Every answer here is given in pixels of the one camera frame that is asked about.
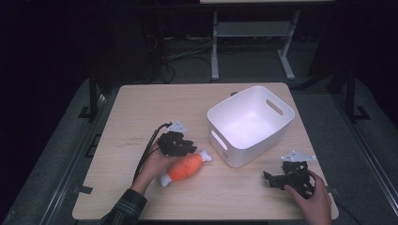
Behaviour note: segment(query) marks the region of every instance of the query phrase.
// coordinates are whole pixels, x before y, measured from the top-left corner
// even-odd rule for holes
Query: plaid sleeve
[[[146,204],[146,198],[138,192],[127,189],[109,214],[98,225],[136,224]]]

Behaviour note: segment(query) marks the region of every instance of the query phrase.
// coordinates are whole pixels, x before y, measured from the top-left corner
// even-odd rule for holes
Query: white plastic bin
[[[294,117],[280,98],[254,86],[207,112],[209,139],[229,166],[241,167],[277,143]]]

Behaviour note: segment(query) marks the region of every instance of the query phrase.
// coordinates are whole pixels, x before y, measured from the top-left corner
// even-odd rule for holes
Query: wooden table
[[[296,116],[283,138],[267,152],[240,168],[229,167],[208,140],[207,111],[231,93],[264,85],[295,110]],[[84,186],[73,210],[76,219],[99,219],[107,214],[130,186],[154,130],[181,121],[188,129],[184,139],[206,149],[213,160],[187,180],[161,187],[157,181],[146,192],[148,203],[141,219],[280,220],[302,219],[287,192],[270,188],[262,171],[283,174],[281,156],[292,150],[314,155],[314,150],[284,83],[212,83],[128,85],[120,88],[102,133]],[[318,161],[309,169],[324,178]],[[332,218],[338,210],[332,200]]]

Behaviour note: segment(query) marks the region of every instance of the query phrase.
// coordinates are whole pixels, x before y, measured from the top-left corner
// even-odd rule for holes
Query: human hand
[[[146,160],[137,178],[132,182],[131,189],[145,194],[145,191],[153,179],[166,173],[169,166],[178,160],[178,157],[165,156],[155,141],[150,147]]]
[[[292,196],[303,212],[305,219],[310,225],[331,224],[331,201],[326,191],[325,183],[317,174],[308,171],[315,180],[314,195],[309,199],[302,198],[292,187],[286,185],[284,188]]]

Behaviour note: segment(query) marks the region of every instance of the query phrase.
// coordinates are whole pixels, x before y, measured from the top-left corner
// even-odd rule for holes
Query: orange fish toy
[[[167,173],[160,175],[158,180],[163,187],[168,186],[171,182],[185,180],[196,174],[203,162],[211,160],[212,158],[206,150],[186,155],[173,163]]]

